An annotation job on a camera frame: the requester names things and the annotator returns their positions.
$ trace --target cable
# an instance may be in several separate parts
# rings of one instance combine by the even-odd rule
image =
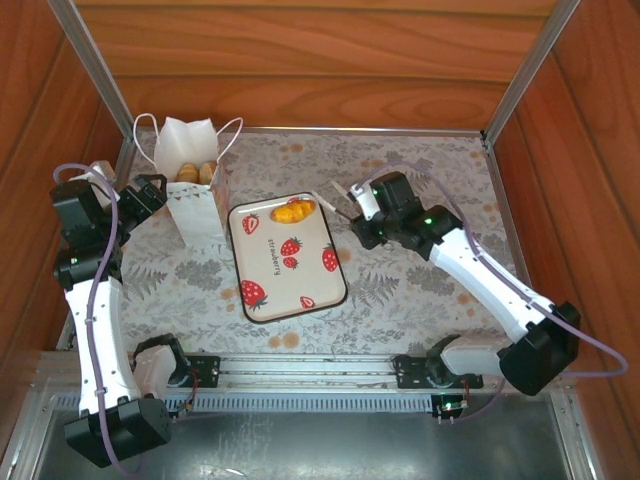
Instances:
[[[505,378],[503,378],[500,381],[500,385],[498,385],[498,389],[496,390],[496,393],[493,394],[493,396],[491,397],[491,399],[484,404],[484,406],[482,406],[481,408],[479,408],[478,410],[476,410],[473,413],[470,413],[469,415],[462,415],[456,419],[454,419],[453,423],[460,423],[460,422],[466,422],[467,420],[471,420],[472,418],[475,418],[477,416],[479,416],[482,413],[486,413],[487,410],[489,410],[493,405],[496,404],[496,402],[498,401],[498,398],[500,398],[500,394],[502,393],[502,390],[504,390],[504,386],[507,384],[507,380]]]
[[[467,402],[467,405],[471,403],[471,394],[469,392],[469,382],[465,379],[462,379],[462,386],[464,387],[464,399]]]
[[[107,179],[97,170],[80,163],[65,163],[57,167],[53,171],[53,179],[55,180],[55,182],[62,183],[62,180],[60,179],[60,172],[72,168],[80,169],[87,173],[92,173],[96,177],[96,180],[98,180],[105,187],[105,190],[109,193],[109,198],[111,200],[111,230],[109,232],[109,241],[107,243],[107,247],[105,248],[104,254],[102,255],[102,259],[100,260],[100,264],[98,265],[98,270],[93,277],[93,282],[91,283],[91,290],[89,291],[89,299],[87,301],[87,318],[84,322],[87,326],[89,356],[91,357],[91,366],[93,368],[93,375],[96,380],[96,396],[98,397],[98,419],[100,421],[100,433],[102,436],[102,441],[104,443],[104,448],[107,452],[109,460],[111,461],[111,464],[116,468],[116,470],[118,470],[118,472],[120,472],[120,474],[125,476],[133,476],[133,474],[137,473],[137,471],[140,469],[140,465],[138,465],[138,468],[132,472],[125,469],[116,456],[116,452],[113,449],[113,444],[111,443],[111,437],[109,436],[109,427],[107,425],[107,409],[104,399],[104,382],[102,379],[102,372],[100,370],[100,361],[98,359],[96,339],[93,331],[93,307],[96,301],[96,294],[98,292],[98,284],[100,283],[102,274],[104,273],[107,267],[107,263],[109,262],[109,257],[111,256],[111,253],[113,252],[113,249],[116,245],[116,235],[118,233],[118,202],[116,200],[116,192],[109,184]]]
[[[189,396],[187,397],[187,399],[184,402],[182,402],[182,404],[178,407],[177,410],[174,410],[173,412],[169,412],[169,413],[178,414],[183,410],[185,410],[187,408],[187,405],[189,405],[195,400],[196,392],[198,391],[198,375],[196,374],[195,370],[191,370],[189,373],[191,373],[191,376],[193,377],[193,387],[191,388],[191,392],[189,393]]]
[[[595,338],[591,337],[590,335],[587,335],[586,333],[581,332],[580,330],[578,330],[574,326],[569,325],[567,322],[562,320],[560,317],[558,317],[556,314],[551,312],[549,309],[547,309],[545,307],[542,307],[541,305],[538,305],[536,302],[533,301],[533,299],[531,297],[529,297],[529,295],[527,295],[525,292],[520,290],[520,288],[515,283],[513,283],[509,278],[507,278],[505,275],[503,275],[502,272],[500,272],[500,270],[495,268],[486,258],[484,258],[484,255],[480,251],[480,246],[476,242],[475,236],[473,234],[471,223],[469,222],[469,220],[467,220],[464,212],[462,211],[462,209],[456,203],[453,194],[440,182],[440,180],[438,180],[431,173],[431,171],[428,168],[426,168],[426,167],[424,167],[422,165],[413,164],[413,163],[409,163],[409,162],[402,162],[402,161],[389,162],[389,163],[387,163],[385,165],[382,165],[382,166],[374,169],[371,173],[369,173],[363,180],[361,180],[356,185],[356,189],[359,190],[366,181],[368,181],[369,179],[371,179],[372,177],[377,175],[381,170],[384,170],[384,169],[390,168],[390,167],[402,167],[402,166],[409,167],[409,168],[412,168],[412,169],[414,169],[414,170],[416,170],[416,171],[418,171],[420,173],[423,173],[429,179],[431,179],[433,181],[433,183],[436,184],[438,189],[446,197],[446,199],[449,201],[449,203],[451,204],[453,209],[456,211],[456,213],[460,217],[460,220],[462,221],[462,225],[463,225],[463,228],[464,228],[465,235],[467,237],[467,240],[469,241],[469,245],[471,246],[471,250],[473,251],[473,254],[476,256],[476,259],[480,263],[482,263],[482,265],[484,265],[491,273],[493,273],[493,275],[496,278],[498,278],[502,283],[504,283],[509,289],[511,289],[523,301],[525,301],[527,304],[531,305],[533,307],[533,309],[535,309],[538,313],[544,315],[546,318],[551,320],[556,325],[559,325],[560,327],[564,328],[569,333],[572,333],[576,337],[584,340],[585,342],[587,342],[587,343],[593,345],[594,347],[602,350],[603,352],[611,355],[613,358],[618,360],[618,362],[620,363],[620,367],[618,369],[616,369],[616,370],[605,370],[605,371],[600,371],[600,372],[571,372],[571,371],[569,371],[569,372],[564,372],[563,373],[564,375],[566,375],[568,377],[608,378],[608,377],[615,377],[615,376],[618,376],[618,375],[622,375],[623,373],[625,373],[629,369],[629,362],[627,361],[627,359],[620,352],[614,350],[613,348],[611,348],[608,345],[605,345],[604,343],[600,342],[599,340],[596,340]]]

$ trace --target floral tablecloth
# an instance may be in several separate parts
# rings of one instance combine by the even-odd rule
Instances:
[[[140,137],[152,150],[155,135]],[[224,145],[229,136],[221,139]],[[329,179],[349,186],[397,159],[429,166],[456,195],[489,252],[514,270],[477,138],[241,134],[226,155],[231,205],[310,191]],[[151,172],[138,155],[130,178]],[[444,201],[424,177],[411,172],[409,178],[426,208]],[[186,247],[164,207],[133,231],[124,248],[125,346],[133,350],[149,336],[172,332],[185,351],[420,354],[450,333],[502,335],[497,321],[446,273],[398,245],[366,251],[343,219],[326,216],[347,301],[256,325],[243,314],[231,250],[224,244]]]

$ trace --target paper bag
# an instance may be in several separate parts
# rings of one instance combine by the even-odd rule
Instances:
[[[168,183],[167,207],[186,245],[226,242],[229,178],[224,160],[219,160],[211,185]]]

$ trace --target bag handle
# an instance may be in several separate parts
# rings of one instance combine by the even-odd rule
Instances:
[[[135,121],[133,122],[133,141],[136,144],[136,147],[138,147],[138,151],[140,152],[140,154],[145,159],[149,160],[149,162],[151,162],[151,165],[153,165],[155,167],[156,166],[156,162],[154,162],[151,159],[151,157],[149,155],[147,155],[145,153],[145,151],[142,149],[142,147],[140,146],[140,143],[138,142],[138,136],[136,135],[136,128],[138,127],[138,120],[140,120],[142,117],[151,117],[151,120],[153,121],[153,129],[156,131],[156,143],[160,139],[160,133],[158,132],[158,122],[156,121],[156,117],[154,117],[152,113],[141,113],[140,115],[138,115],[136,117]]]
[[[227,144],[227,146],[225,147],[225,149],[222,151],[222,153],[220,155],[218,155],[218,158],[216,159],[216,163],[218,164],[218,166],[220,166],[220,159],[222,158],[222,156],[227,153],[227,150],[229,150],[229,148],[231,147],[231,145],[233,145],[233,143],[236,141],[236,139],[238,138],[238,135],[240,135],[240,132],[242,131],[242,126],[244,125],[244,119],[242,117],[236,117],[233,120],[229,120],[227,122],[227,124],[222,127],[220,130],[218,130],[218,133],[216,133],[216,137],[218,137],[222,132],[224,132],[227,127],[229,125],[232,125],[235,122],[240,122],[240,125],[238,125],[238,130],[236,130],[235,135],[233,136],[233,138],[231,138],[231,141]],[[213,177],[211,177],[211,183],[209,183],[209,188],[211,188],[213,186]]]

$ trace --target bread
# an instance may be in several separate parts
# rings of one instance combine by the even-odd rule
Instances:
[[[192,163],[185,163],[176,177],[176,182],[198,183],[198,169]]]
[[[298,223],[307,218],[316,209],[311,200],[289,201],[271,212],[271,220],[278,223]]]
[[[200,167],[200,185],[209,185],[216,173],[218,164],[216,162],[203,163]]]

